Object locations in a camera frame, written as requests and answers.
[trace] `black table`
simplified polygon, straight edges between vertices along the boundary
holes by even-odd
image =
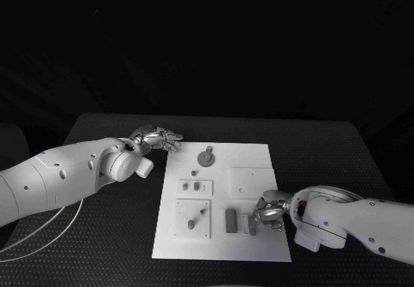
[[[269,144],[282,190],[341,187],[363,197],[393,200],[354,125],[340,121],[84,114],[65,144],[126,137],[152,123],[184,133],[189,142]],[[89,197],[61,239],[34,256],[0,264],[2,286],[413,286],[414,266],[371,253],[350,236],[344,249],[311,252],[295,241],[285,215],[292,263],[152,259],[168,153],[153,151],[148,179],[133,176]],[[25,255],[64,230],[78,209],[67,207],[47,232],[9,257]],[[11,242],[57,211],[21,220]]]

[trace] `robotic hand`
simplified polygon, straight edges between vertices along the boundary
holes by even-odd
[[[344,248],[351,234],[378,255],[414,264],[414,206],[363,199],[329,186],[306,188],[295,194],[265,192],[250,218],[250,233],[265,223],[282,231],[279,221],[290,215],[298,228],[295,242],[314,252],[319,246]]]
[[[19,218],[58,209],[125,181],[136,172],[148,177],[153,149],[177,152],[181,134],[146,125],[129,138],[106,138],[52,148],[0,171],[0,226]]]

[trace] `dark background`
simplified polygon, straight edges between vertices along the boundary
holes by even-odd
[[[351,121],[414,203],[413,4],[296,5],[3,9],[0,122],[31,155],[84,112]]]

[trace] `white paper sheet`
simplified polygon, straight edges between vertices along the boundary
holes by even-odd
[[[208,146],[214,148],[215,163],[211,167],[202,167],[197,157]],[[259,198],[233,199],[233,167],[272,168],[267,145],[184,142],[179,152],[169,154],[153,258],[292,262],[285,224],[283,232],[272,230],[262,224],[257,236],[243,235],[241,215],[252,215]],[[179,194],[179,180],[213,181],[214,196],[195,198]],[[181,199],[210,200],[210,239],[175,239],[175,205]],[[226,232],[226,210],[230,208],[237,209],[239,234]]]

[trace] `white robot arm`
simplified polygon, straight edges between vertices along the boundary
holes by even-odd
[[[148,177],[151,150],[178,151],[184,136],[153,125],[129,138],[106,138],[61,146],[0,171],[0,226],[19,218],[58,209],[125,181],[135,172]]]
[[[253,235],[260,222],[282,230],[285,213],[298,227],[295,242],[314,252],[321,245],[344,248],[351,234],[376,254],[414,264],[413,205],[363,199],[329,186],[306,188],[293,195],[266,191],[250,219]]]

